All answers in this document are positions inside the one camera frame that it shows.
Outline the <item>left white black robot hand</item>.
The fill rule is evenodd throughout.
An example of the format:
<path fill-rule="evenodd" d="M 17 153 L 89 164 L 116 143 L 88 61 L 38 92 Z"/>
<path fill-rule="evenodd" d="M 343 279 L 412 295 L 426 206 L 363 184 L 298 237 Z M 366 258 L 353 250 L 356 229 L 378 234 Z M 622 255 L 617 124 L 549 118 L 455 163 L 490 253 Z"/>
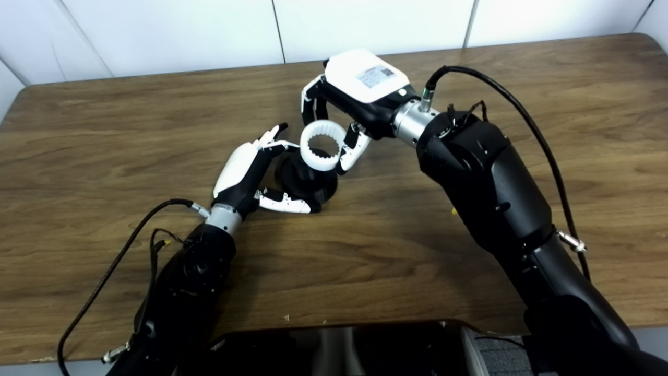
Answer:
<path fill-rule="evenodd" d="M 215 183 L 212 206 L 229 208 L 242 220 L 258 208 L 296 214 L 321 211 L 321 204 L 315 200 L 302 199 L 270 187 L 260 188 L 274 158 L 299 150 L 295 143 L 278 139 L 287 128 L 286 122 L 277 124 L 260 138 L 243 143 L 232 152 Z"/>

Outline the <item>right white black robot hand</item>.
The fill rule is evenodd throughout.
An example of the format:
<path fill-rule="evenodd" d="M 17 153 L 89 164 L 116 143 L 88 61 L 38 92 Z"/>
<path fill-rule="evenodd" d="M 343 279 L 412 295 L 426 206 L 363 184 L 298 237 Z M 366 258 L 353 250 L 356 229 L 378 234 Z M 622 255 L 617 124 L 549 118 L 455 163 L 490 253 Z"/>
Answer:
<path fill-rule="evenodd" d="M 303 87 L 301 116 L 305 125 L 327 120 L 330 104 L 351 117 L 335 166 L 346 174 L 371 140 L 396 138 L 399 109 L 419 97 L 399 69 L 368 50 L 349 50 L 324 62 L 324 73 Z"/>

